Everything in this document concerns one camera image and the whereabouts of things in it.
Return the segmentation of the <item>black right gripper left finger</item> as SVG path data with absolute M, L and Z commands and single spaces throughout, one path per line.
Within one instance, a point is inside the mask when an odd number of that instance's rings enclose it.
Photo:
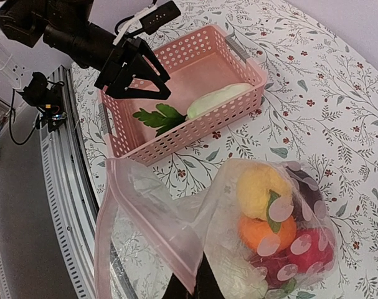
M 165 291 L 165 299 L 190 299 L 192 295 L 186 290 L 180 280 L 172 274 Z

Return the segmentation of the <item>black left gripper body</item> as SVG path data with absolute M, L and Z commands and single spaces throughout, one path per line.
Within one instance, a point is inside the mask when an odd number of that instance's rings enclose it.
M 107 95 L 144 98 L 145 91 L 131 88 L 130 84 L 145 71 L 145 41 L 128 37 L 113 45 L 114 38 L 111 32 L 93 23 L 73 29 L 58 29 L 48 24 L 43 35 L 47 45 L 67 54 L 81 68 L 99 70 L 95 86 L 100 90 L 106 88 Z

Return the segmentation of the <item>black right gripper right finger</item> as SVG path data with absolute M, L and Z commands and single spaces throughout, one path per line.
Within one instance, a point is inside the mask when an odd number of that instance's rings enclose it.
M 224 299 L 205 254 L 196 276 L 195 299 Z

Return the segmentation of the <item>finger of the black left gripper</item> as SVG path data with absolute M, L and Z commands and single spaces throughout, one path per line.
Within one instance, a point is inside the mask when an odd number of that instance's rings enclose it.
M 132 39 L 134 59 L 131 65 L 132 77 L 152 82 L 167 82 L 170 76 L 143 39 Z
M 167 100 L 171 95 L 170 89 L 168 89 L 165 84 L 170 79 L 169 75 L 155 75 L 154 77 L 146 79 L 152 81 L 152 83 L 158 88 L 158 91 L 130 87 L 130 84 L 135 79 L 137 79 L 136 75 L 116 79 L 116 81 L 112 83 L 112 97 L 115 99 L 145 98 L 150 100 Z

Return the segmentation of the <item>pale ridged gourd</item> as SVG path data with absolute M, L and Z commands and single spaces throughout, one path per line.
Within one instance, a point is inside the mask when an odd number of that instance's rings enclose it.
M 264 298 L 267 268 L 255 267 L 223 246 L 206 249 L 206 256 L 225 298 Z

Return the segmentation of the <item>pink plastic basket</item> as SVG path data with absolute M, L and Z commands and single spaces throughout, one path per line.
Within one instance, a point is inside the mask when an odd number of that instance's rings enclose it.
M 159 101 L 116 100 L 100 91 L 103 135 L 112 158 L 130 158 L 149 166 L 261 105 L 266 72 L 217 25 L 192 31 L 154 53 L 170 76 L 166 85 L 171 95 L 164 103 L 183 115 L 194 100 L 207 93 L 235 83 L 249 83 L 251 87 L 160 136 L 133 117 L 141 108 L 155 111 Z

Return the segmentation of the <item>white eggplant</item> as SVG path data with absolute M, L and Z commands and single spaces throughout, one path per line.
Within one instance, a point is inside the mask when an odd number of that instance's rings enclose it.
M 191 120 L 196 118 L 207 110 L 210 110 L 221 103 L 224 103 L 228 99 L 246 92 L 252 87 L 253 86 L 249 83 L 235 83 L 207 93 L 191 103 L 187 109 L 187 119 Z

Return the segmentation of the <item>orange tangerine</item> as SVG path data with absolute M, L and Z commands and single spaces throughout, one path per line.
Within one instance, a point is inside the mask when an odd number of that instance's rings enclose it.
M 297 227 L 293 216 L 282 222 L 280 230 L 277 232 L 281 241 L 277 252 L 281 252 L 291 245 L 296 237 L 296 231 Z M 244 214 L 240 216 L 238 232 L 241 241 L 254 252 L 257 251 L 261 240 L 273 233 L 267 221 L 251 219 Z

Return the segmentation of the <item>red pomegranate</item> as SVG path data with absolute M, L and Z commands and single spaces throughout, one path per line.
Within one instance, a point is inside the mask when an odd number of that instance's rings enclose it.
M 269 289 L 278 289 L 298 273 L 298 266 L 291 263 L 285 250 L 268 257 L 254 255 L 250 264 L 267 270 L 265 280 Z

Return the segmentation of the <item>clear zip top bag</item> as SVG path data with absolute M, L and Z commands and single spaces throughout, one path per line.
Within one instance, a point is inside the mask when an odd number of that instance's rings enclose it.
M 333 261 L 320 273 L 297 273 L 281 288 L 268 286 L 264 298 L 284 298 L 330 276 L 338 255 L 325 201 L 317 201 L 312 213 L 300 196 L 298 183 L 285 168 L 305 171 L 302 163 L 228 159 L 205 190 L 173 199 L 166 185 L 145 165 L 110 158 L 106 161 L 106 192 L 95 234 L 97 298 L 115 298 L 118 293 L 127 298 L 165 298 L 172 274 L 193 298 L 206 249 L 220 245 L 248 262 L 254 255 L 273 255 L 280 244 L 276 234 L 264 237 L 254 252 L 241 241 L 238 232 L 244 213 L 236 198 L 236 183 L 247 168 L 256 164 L 275 168 L 291 184 L 292 194 L 303 202 L 305 220 L 296 221 L 297 232 L 321 229 L 334 250 Z

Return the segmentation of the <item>red apple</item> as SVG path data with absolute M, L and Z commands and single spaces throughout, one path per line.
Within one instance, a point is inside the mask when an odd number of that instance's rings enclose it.
M 299 230 L 286 254 L 298 273 L 320 273 L 334 258 L 333 247 L 321 229 Z

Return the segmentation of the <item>yellow peach fruit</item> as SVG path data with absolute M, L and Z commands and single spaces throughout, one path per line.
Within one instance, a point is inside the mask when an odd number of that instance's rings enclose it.
M 247 168 L 236 183 L 236 198 L 241 211 L 251 219 L 267 219 L 270 191 L 291 197 L 292 187 L 275 168 L 256 164 Z

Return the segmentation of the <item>dark purple fruit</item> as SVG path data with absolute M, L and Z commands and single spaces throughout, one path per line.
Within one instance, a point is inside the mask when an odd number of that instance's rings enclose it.
M 314 205 L 317 201 L 322 201 L 323 197 L 319 190 L 319 187 L 310 187 L 309 183 L 314 183 L 314 179 L 310 176 L 307 172 L 303 170 L 292 170 L 288 166 L 285 167 L 286 171 L 288 172 L 291 179 L 294 180 L 295 183 L 298 183 L 298 189 L 300 196 L 305 200 L 305 203 L 311 209 L 312 213 L 314 213 Z M 303 217 L 302 211 L 302 201 L 298 199 L 293 194 L 293 201 L 294 201 L 294 210 L 293 210 L 293 217 L 295 221 L 304 221 L 305 218 Z

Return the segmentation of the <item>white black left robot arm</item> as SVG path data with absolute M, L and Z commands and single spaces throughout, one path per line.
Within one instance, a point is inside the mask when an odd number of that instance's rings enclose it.
M 68 55 L 81 68 L 99 71 L 96 88 L 115 99 L 166 100 L 169 74 L 146 41 L 89 22 L 92 1 L 6 1 L 0 29 L 10 40 L 33 47 L 45 44 Z

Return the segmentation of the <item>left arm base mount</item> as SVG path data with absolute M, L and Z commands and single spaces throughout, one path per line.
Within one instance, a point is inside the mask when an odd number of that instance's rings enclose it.
M 22 91 L 17 91 L 15 88 L 12 89 L 8 128 L 9 136 L 15 145 L 25 145 L 35 130 L 44 125 L 47 125 L 47 130 L 51 133 L 66 121 L 67 112 L 65 111 L 62 95 L 64 86 L 64 81 L 53 82 L 43 73 L 34 72 L 31 81 Z M 39 116 L 35 119 L 32 129 L 24 141 L 17 141 L 12 134 L 12 116 L 16 115 L 13 112 L 16 94 L 19 94 L 29 106 L 39 111 Z

